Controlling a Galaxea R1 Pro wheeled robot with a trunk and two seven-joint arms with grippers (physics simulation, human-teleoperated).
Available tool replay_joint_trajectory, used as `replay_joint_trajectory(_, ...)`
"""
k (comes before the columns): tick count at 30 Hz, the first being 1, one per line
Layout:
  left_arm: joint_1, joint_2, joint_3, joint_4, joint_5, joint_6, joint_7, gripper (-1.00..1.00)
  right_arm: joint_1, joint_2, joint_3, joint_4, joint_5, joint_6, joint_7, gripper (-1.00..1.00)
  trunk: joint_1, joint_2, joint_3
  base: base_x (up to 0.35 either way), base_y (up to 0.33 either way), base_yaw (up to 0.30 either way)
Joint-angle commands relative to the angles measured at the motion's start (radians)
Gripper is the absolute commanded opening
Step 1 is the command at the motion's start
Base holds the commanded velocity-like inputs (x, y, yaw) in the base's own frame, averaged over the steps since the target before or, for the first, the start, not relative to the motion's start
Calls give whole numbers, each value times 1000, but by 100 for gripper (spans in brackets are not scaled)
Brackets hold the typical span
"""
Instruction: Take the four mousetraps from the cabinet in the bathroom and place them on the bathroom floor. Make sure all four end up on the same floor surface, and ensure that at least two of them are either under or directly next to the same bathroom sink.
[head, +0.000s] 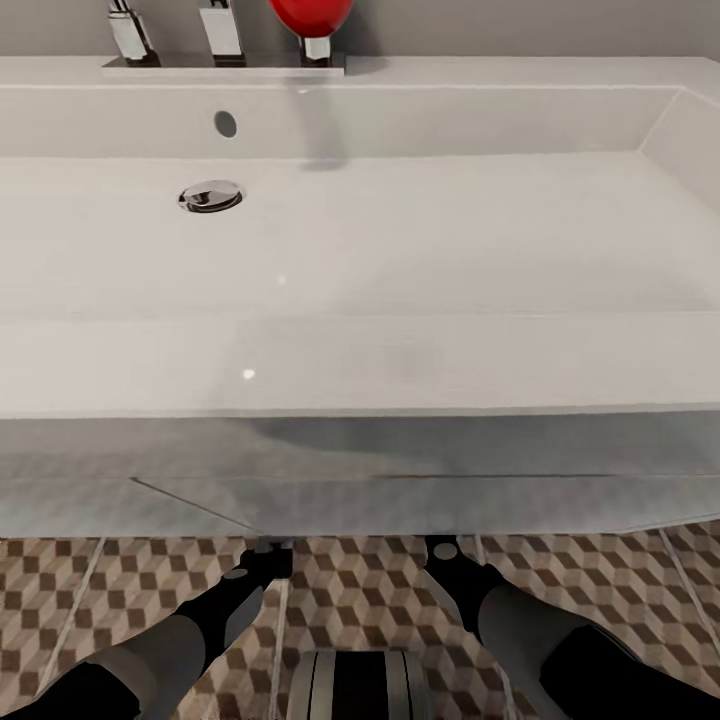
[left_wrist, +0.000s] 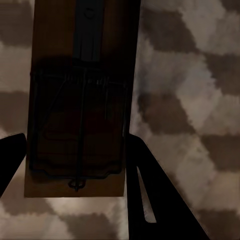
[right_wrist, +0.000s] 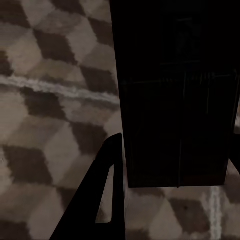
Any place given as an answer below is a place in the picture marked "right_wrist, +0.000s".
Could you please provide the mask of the mousetrap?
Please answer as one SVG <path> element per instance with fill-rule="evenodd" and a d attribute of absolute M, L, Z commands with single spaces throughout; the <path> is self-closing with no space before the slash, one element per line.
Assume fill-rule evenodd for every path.
<path fill-rule="evenodd" d="M 240 0 L 109 0 L 128 188 L 224 186 Z"/>

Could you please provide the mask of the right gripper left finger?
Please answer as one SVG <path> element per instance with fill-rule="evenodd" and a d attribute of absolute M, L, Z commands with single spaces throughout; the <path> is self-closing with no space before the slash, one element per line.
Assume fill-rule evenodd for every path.
<path fill-rule="evenodd" d="M 111 221 L 95 223 L 113 165 Z M 104 142 L 50 240 L 126 240 L 122 133 Z"/>

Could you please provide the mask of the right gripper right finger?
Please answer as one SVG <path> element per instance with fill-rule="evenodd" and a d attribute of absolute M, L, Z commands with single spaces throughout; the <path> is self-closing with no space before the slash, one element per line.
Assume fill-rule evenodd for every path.
<path fill-rule="evenodd" d="M 233 134 L 229 159 L 240 173 L 240 135 Z"/>

